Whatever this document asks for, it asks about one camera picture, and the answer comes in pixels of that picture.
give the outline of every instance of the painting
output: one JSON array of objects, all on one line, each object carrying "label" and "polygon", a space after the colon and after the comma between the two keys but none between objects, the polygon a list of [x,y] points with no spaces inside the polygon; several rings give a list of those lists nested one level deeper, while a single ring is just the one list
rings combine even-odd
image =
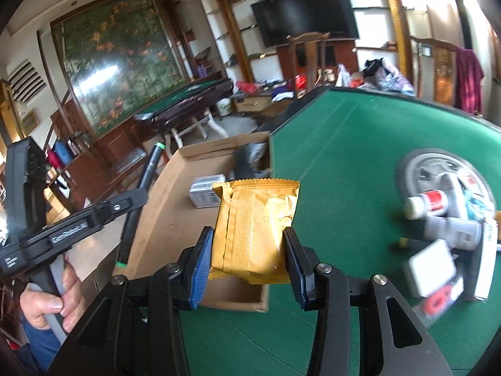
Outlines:
[{"label": "painting", "polygon": [[102,136],[186,84],[155,0],[108,0],[51,24],[84,117]]},{"label": "painting", "polygon": [[37,115],[34,110],[30,110],[21,120],[21,126],[27,136],[29,136],[32,131],[38,127],[38,125]]}]

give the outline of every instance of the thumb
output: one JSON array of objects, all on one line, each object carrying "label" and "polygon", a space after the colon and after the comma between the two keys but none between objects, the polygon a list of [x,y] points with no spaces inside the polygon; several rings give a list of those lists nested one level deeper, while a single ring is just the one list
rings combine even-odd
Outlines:
[{"label": "thumb", "polygon": [[57,314],[63,309],[63,300],[51,294],[33,291],[29,287],[21,294],[21,308],[26,320],[37,329],[49,329],[45,314]]}]

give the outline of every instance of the red label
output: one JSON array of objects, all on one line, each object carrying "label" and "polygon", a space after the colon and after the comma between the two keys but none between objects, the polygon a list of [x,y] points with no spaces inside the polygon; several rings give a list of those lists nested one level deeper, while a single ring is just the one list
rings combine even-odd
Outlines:
[{"label": "red label", "polygon": [[443,208],[442,192],[433,189],[424,193],[430,202],[430,212]]}]

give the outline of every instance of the finger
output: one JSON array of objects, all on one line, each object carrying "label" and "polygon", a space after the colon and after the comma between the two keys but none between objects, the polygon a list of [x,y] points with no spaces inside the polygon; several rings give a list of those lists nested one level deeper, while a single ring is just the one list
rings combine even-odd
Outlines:
[{"label": "finger", "polygon": [[54,295],[33,291],[29,287],[21,294],[21,309],[34,328],[48,329],[44,314],[56,314],[62,308],[63,301]]},{"label": "finger", "polygon": [[63,320],[63,328],[66,332],[73,331],[75,325],[82,318],[82,315],[84,315],[85,308],[85,300],[81,298],[78,306]]},{"label": "finger", "polygon": [[78,277],[76,277],[73,286],[61,298],[63,300],[61,315],[66,317],[77,308],[82,299],[82,283]]},{"label": "finger", "polygon": [[73,285],[77,282],[78,277],[75,273],[75,269],[69,261],[65,262],[65,268],[63,271],[63,287],[66,291],[69,291]]}]

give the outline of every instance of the blue gripper pad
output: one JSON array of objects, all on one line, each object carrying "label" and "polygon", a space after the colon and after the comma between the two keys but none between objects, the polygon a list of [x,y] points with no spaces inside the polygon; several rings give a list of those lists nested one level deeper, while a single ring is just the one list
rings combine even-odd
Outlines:
[{"label": "blue gripper pad", "polygon": [[200,235],[195,246],[194,253],[199,253],[196,260],[194,271],[191,275],[191,290],[188,298],[191,309],[196,309],[204,298],[207,280],[210,270],[210,256],[212,253],[212,239],[214,238],[214,229],[206,226]]}]

